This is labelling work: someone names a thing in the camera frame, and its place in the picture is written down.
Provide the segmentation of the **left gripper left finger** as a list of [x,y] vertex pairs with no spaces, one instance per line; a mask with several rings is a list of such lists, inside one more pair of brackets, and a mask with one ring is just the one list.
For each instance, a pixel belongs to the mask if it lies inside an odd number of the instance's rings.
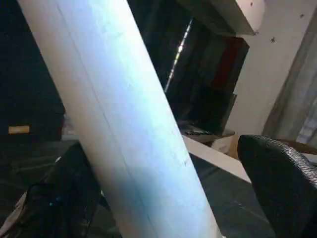
[[9,217],[11,238],[86,238],[102,196],[86,154],[75,143]]

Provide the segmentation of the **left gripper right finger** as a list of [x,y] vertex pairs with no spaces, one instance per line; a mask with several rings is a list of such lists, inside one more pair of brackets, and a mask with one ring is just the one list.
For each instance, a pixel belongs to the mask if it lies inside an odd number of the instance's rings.
[[317,236],[317,168],[280,141],[242,135],[237,153],[277,238]]

